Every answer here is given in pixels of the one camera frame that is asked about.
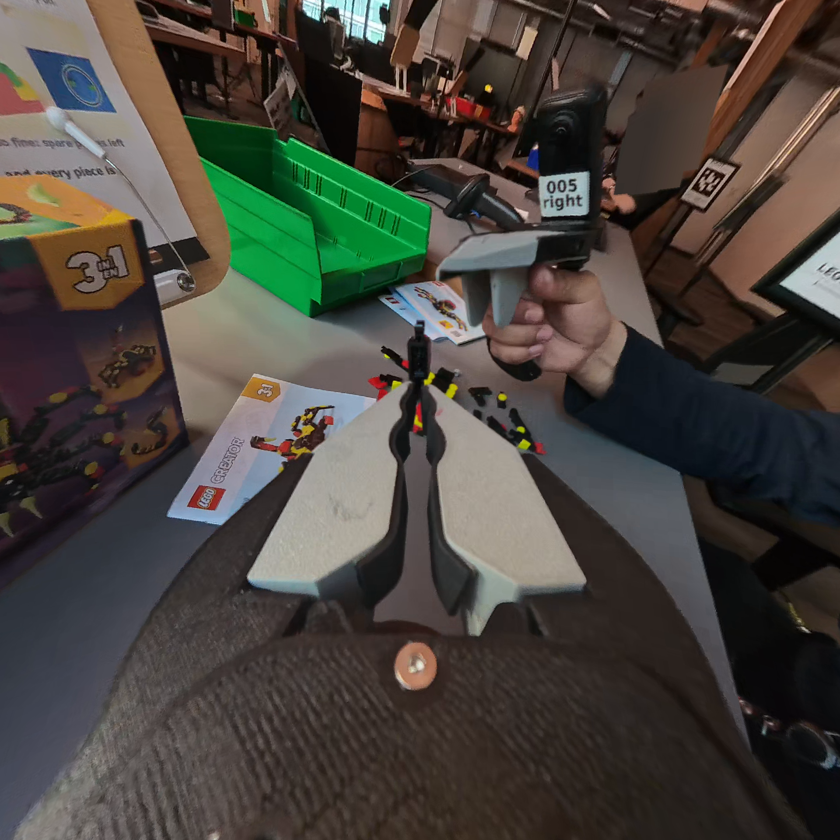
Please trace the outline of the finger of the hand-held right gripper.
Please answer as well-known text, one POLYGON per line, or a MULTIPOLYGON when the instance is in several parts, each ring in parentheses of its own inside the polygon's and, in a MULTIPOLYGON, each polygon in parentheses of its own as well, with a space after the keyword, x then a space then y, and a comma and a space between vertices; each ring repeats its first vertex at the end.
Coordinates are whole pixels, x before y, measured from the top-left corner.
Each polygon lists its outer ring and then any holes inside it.
POLYGON ((504 232, 477 234, 467 237, 445 257, 437 267, 440 281, 460 278, 463 289, 482 287, 490 289, 491 278, 498 272, 507 272, 512 279, 501 285, 528 285, 530 266, 536 262, 541 232, 504 232))

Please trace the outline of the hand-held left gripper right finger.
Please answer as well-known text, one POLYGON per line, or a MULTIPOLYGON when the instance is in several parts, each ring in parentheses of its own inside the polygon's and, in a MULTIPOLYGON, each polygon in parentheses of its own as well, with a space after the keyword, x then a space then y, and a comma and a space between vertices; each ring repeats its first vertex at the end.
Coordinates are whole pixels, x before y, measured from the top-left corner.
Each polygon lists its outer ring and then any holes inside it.
POLYGON ((429 545, 438 598, 470 636, 498 606, 577 594, 586 578, 529 466, 502 437, 441 392, 421 394, 429 545))

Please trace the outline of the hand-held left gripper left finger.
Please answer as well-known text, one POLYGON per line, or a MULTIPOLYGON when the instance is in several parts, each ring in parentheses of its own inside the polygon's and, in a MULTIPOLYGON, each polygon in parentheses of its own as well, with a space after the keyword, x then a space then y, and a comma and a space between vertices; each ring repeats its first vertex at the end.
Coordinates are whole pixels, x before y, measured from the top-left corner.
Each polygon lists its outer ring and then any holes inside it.
POLYGON ((399 386, 304 462, 247 581, 256 589, 372 610, 403 572, 404 463, 415 386, 399 386))

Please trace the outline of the pile of lego pieces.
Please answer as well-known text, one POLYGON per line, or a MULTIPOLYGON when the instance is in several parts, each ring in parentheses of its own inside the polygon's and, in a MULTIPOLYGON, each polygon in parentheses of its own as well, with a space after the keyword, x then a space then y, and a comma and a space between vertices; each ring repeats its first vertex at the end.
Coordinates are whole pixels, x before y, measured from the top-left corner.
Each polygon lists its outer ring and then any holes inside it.
MULTIPOLYGON (((376 390, 377 402, 408 381, 410 368, 407 356, 392 348, 382 345, 381 354, 383 358, 399 367, 401 373, 399 375, 380 373, 369 379, 369 384, 376 390)), ((521 452, 546 456, 546 447, 533 436, 519 410, 511 404, 507 392, 495 392, 485 385, 465 386, 462 380, 463 374, 460 370, 450 370, 440 366, 436 370, 430 370, 424 383, 426 386, 436 387, 452 401, 466 396, 467 409, 471 411, 474 418, 503 436, 521 452)))

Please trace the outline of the small black red lego subassembly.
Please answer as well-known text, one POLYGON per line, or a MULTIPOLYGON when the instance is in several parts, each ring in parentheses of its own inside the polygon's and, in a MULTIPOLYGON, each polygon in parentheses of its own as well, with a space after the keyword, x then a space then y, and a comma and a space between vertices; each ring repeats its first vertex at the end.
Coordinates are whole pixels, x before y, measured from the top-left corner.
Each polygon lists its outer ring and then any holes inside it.
POLYGON ((409 417, 412 431, 417 436, 424 436, 424 414, 422 393, 431 373, 431 341, 426 335, 425 321, 415 322, 413 336, 406 346, 407 378, 409 384, 409 417))

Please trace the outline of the person's right forearm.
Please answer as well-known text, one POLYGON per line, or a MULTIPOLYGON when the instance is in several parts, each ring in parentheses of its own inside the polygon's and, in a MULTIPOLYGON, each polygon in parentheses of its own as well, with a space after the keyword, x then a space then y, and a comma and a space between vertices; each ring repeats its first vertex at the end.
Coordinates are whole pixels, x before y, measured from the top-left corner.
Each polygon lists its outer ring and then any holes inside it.
POLYGON ((628 330, 612 385, 568 379, 567 414, 679 473, 838 527, 839 415, 802 411, 712 380, 628 330))

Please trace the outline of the purple lego set box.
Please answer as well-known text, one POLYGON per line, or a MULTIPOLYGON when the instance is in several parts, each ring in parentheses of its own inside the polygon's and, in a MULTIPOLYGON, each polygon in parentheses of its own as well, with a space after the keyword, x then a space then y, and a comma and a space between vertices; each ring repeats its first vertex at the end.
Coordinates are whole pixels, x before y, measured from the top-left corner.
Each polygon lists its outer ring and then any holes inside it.
POLYGON ((142 223, 3 176, 2 586, 186 443, 142 223))

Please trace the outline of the person's right hand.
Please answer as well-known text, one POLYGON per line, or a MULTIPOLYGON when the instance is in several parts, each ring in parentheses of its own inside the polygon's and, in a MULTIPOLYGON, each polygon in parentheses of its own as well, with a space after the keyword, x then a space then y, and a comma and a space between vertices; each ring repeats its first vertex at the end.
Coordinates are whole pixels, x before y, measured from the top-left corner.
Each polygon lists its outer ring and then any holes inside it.
POLYGON ((597 276, 540 265, 528 280, 506 327, 495 324, 488 307, 482 328, 490 354, 507 364, 535 361, 544 372, 569 376, 594 399, 603 397, 614 383, 627 327, 607 307, 597 276))

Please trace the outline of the black barcode scanner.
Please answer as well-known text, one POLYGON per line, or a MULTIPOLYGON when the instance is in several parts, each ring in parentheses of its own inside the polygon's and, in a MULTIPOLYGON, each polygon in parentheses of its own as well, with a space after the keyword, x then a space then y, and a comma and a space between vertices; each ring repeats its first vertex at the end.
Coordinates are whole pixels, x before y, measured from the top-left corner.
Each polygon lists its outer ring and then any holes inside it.
POLYGON ((411 163, 407 173, 397 179, 393 186, 407 191, 426 190, 446 199, 444 214, 448 217, 465 219, 477 214, 488 218, 502 230, 517 230, 527 222, 519 211, 501 197, 490 183, 486 172, 469 175, 440 163, 411 163))

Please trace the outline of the closed instruction booklet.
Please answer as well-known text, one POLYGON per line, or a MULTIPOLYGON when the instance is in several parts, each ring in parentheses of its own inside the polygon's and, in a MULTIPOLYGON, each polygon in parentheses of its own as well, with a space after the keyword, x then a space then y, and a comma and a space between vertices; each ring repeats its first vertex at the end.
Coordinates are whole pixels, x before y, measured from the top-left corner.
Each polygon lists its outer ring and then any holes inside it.
POLYGON ((471 327, 467 322, 464 300, 443 282, 407 282, 389 288, 379 301, 406 322, 423 320, 425 332, 433 341, 462 345, 485 338, 480 326, 471 327))

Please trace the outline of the open spider instruction booklet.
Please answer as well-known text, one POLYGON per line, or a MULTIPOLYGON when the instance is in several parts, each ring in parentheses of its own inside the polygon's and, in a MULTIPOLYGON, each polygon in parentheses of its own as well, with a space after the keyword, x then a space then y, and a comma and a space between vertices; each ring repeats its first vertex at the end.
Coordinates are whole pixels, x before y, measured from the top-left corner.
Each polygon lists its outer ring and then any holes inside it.
POLYGON ((174 498, 168 517, 225 523, 290 463, 311 455, 374 402, 371 396, 253 374, 174 498))

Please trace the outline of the small marker sign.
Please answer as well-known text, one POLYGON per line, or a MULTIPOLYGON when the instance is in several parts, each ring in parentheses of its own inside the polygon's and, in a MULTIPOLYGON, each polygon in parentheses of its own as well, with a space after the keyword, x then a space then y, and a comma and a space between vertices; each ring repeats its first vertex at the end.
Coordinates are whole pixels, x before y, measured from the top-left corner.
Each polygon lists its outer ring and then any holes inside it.
POLYGON ((707 157, 679 195, 680 203, 692 211, 704 214, 740 169, 739 163, 713 155, 707 157))

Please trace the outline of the green plastic bin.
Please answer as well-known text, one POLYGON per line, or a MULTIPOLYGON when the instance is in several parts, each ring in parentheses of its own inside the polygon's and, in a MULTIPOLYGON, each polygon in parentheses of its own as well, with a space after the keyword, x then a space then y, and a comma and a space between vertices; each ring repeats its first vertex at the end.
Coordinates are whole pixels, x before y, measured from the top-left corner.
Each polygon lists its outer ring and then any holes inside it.
POLYGON ((268 128, 185 117, 222 209, 230 266, 308 317, 424 267, 431 207, 268 128))

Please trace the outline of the framed marker sign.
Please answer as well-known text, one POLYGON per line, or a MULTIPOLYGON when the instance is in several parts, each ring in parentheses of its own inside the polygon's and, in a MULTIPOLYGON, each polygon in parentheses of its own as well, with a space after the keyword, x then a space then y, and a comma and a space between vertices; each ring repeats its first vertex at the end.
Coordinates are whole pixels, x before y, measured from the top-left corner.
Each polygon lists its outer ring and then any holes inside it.
POLYGON ((839 341, 839 211, 835 211, 758 282, 751 293, 839 341))

